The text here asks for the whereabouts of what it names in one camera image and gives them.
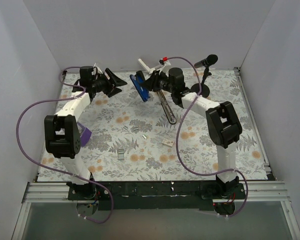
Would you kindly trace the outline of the purple stapler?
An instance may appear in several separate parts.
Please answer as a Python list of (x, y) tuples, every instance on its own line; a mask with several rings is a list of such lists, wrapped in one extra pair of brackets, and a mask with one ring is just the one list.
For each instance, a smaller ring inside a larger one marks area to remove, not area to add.
[(81, 124), (80, 122), (77, 122), (77, 126), (78, 126), (79, 133), (80, 133), (81, 147), (84, 147), (89, 142), (89, 140), (92, 136), (92, 132), (87, 127), (85, 127), (83, 124)]

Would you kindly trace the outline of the blue stapler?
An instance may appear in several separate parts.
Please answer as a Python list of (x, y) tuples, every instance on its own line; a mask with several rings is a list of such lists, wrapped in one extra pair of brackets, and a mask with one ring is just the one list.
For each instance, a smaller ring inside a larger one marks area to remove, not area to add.
[(130, 80), (132, 81), (135, 89), (137, 90), (139, 96), (143, 102), (147, 102), (150, 98), (149, 91), (142, 86), (142, 83), (145, 82), (145, 76), (141, 70), (137, 71), (135, 75), (131, 74)]

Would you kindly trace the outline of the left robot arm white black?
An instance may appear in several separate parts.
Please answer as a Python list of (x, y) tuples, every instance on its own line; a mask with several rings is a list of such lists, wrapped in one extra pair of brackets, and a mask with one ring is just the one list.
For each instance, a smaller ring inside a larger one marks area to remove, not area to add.
[(71, 174), (68, 186), (85, 200), (96, 196), (97, 187), (93, 184), (92, 173), (79, 156), (82, 143), (78, 119), (97, 93), (102, 92), (111, 98), (122, 92), (121, 87), (126, 84), (109, 68), (101, 71), (96, 66), (81, 66), (79, 79), (72, 86), (72, 99), (55, 115), (44, 119), (46, 151), (64, 165)]

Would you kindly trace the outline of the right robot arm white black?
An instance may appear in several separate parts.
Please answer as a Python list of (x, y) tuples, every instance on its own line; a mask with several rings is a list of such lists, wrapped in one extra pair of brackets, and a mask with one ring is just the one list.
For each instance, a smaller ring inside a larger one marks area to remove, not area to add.
[(183, 71), (177, 67), (171, 68), (167, 74), (154, 71), (148, 79), (138, 73), (136, 81), (148, 92), (169, 92), (177, 106), (206, 118), (208, 134), (217, 150), (218, 171), (214, 173), (217, 195), (222, 199), (233, 195), (239, 184), (236, 143), (243, 129), (232, 103), (215, 102), (192, 92), (186, 86)]

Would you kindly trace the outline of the grey staple strip stack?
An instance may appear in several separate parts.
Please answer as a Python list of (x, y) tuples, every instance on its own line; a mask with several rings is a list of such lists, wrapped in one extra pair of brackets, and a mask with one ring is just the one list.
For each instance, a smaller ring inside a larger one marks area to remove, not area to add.
[(117, 158), (118, 158), (118, 160), (124, 160), (125, 159), (125, 150), (124, 149), (118, 149), (117, 150)]

